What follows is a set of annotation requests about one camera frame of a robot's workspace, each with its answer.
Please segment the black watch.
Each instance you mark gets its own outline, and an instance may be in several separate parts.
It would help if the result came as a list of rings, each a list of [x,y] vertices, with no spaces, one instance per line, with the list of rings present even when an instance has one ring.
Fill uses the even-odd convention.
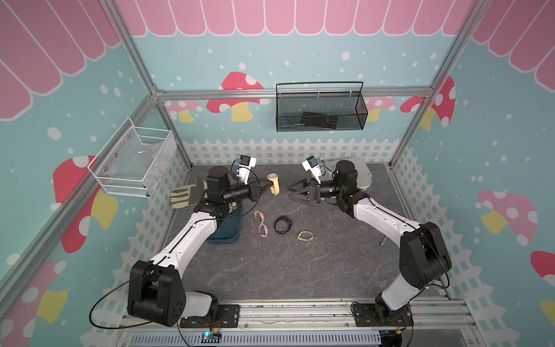
[[[293,226],[292,220],[287,215],[279,216],[274,222],[274,230],[279,235],[287,234]]]

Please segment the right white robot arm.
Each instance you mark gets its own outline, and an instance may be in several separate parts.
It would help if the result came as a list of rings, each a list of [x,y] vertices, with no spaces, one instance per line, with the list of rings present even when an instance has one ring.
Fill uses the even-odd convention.
[[[358,172],[349,160],[340,160],[327,176],[328,167],[314,156],[302,162],[312,178],[289,195],[290,200],[314,205],[330,198],[341,211],[375,228],[399,248],[399,274],[375,299],[381,321],[401,313],[426,287],[448,276],[452,261],[440,228],[420,224],[383,207],[358,187]]]

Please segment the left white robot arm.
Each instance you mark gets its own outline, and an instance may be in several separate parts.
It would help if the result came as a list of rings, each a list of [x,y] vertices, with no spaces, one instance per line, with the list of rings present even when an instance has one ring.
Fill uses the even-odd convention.
[[[148,261],[137,261],[129,275],[127,312],[129,315],[172,327],[184,318],[218,321],[218,298],[203,291],[184,289],[182,278],[202,244],[228,218],[230,206],[244,200],[257,202],[273,186],[243,175],[230,182],[225,166],[212,167],[207,186],[192,215],[179,233]]]

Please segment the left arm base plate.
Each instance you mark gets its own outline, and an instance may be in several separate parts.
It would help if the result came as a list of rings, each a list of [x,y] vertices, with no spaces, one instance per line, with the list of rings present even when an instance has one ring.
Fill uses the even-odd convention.
[[[223,304],[216,309],[210,309],[207,316],[182,318],[180,328],[237,328],[241,306],[238,304]]]

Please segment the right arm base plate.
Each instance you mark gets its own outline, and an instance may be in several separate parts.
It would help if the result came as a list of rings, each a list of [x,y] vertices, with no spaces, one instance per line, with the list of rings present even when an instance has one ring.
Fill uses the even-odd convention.
[[[357,327],[399,327],[406,329],[413,325],[413,314],[408,305],[392,311],[382,303],[352,302],[350,309]]]

